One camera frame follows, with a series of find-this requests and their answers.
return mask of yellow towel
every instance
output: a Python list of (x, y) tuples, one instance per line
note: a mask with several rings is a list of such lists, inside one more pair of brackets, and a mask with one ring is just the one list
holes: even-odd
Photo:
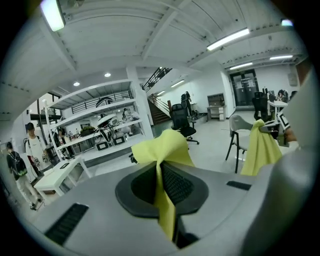
[(259, 130), (259, 127), (264, 125), (265, 122), (261, 119), (253, 123), (249, 148), (241, 170), (242, 175), (256, 176), (262, 166), (274, 164), (282, 156), (274, 138), (270, 134)]
[(164, 130), (154, 139), (143, 141), (131, 147), (134, 158), (139, 164), (156, 161), (156, 188), (154, 206), (159, 208), (159, 225), (172, 240), (175, 227), (176, 208), (164, 190), (160, 164), (172, 161), (194, 166), (186, 138), (175, 130)]

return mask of fluorescent light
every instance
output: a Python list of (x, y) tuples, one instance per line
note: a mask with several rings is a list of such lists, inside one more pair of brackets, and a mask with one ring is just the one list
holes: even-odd
[(236, 32), (234, 34), (228, 35), (227, 37), (222, 38), (222, 39), (214, 42), (213, 44), (210, 44), (207, 47), (207, 49), (209, 51), (212, 51), (213, 49), (218, 48), (219, 46), (222, 46), (222, 45), (224, 45), (224, 44), (226, 44), (226, 43), (228, 43), (228, 42), (230, 42), (230, 41), (232, 41), (234, 39), (237, 39), (237, 38), (243, 37), (245, 35), (248, 35), (249, 33), (250, 33), (250, 31), (249, 31), (248, 28), (243, 29), (243, 30), (241, 30), (239, 32)]
[(241, 64), (241, 65), (238, 65), (238, 66), (233, 66), (233, 67), (230, 68), (230, 70), (236, 70), (236, 69), (239, 69), (239, 68), (242, 68), (242, 67), (251, 66), (252, 64), (253, 64), (252, 62), (249, 62), (249, 63)]
[(283, 19), (281, 20), (281, 26), (293, 26), (293, 22), (289, 19)]
[(271, 57), (270, 60), (281, 60), (281, 59), (291, 59), (293, 55), (283, 55), (283, 56), (276, 56), (276, 57)]
[(177, 86), (177, 85), (179, 85), (179, 84), (183, 83), (184, 81), (185, 81), (185, 80), (181, 80), (180, 82), (177, 82), (176, 84), (172, 85), (171, 87), (175, 87), (175, 86)]
[(43, 0), (40, 6), (52, 31), (58, 31), (65, 26), (58, 0)]

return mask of white shirt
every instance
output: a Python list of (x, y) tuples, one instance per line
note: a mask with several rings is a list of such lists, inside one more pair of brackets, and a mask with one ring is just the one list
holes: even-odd
[(40, 137), (38, 138), (37, 136), (35, 138), (29, 138), (29, 143), (28, 141), (25, 143), (26, 155), (31, 156), (33, 158), (37, 158), (39, 160), (40, 162), (40, 166), (38, 167), (39, 171), (50, 166), (50, 162), (45, 163), (42, 160), (42, 156), (46, 148), (46, 145), (42, 141), (42, 139)]

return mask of gray chair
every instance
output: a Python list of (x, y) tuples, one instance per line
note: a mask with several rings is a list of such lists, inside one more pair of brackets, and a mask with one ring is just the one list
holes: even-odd
[(232, 145), (236, 145), (236, 163), (235, 163), (235, 173), (238, 172), (238, 163), (239, 163), (239, 150), (242, 150), (242, 154), (248, 150), (250, 136), (242, 136), (239, 137), (237, 133), (238, 130), (244, 129), (251, 131), (252, 124), (243, 120), (243, 118), (239, 115), (232, 115), (229, 119), (230, 121), (230, 136), (231, 142), (229, 146), (228, 153), (226, 154), (225, 160), (227, 161)]

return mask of glass door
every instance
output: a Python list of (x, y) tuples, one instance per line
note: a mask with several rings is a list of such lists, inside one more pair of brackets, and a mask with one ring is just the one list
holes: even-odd
[(252, 98), (259, 91), (254, 69), (230, 75), (236, 106), (253, 106)]

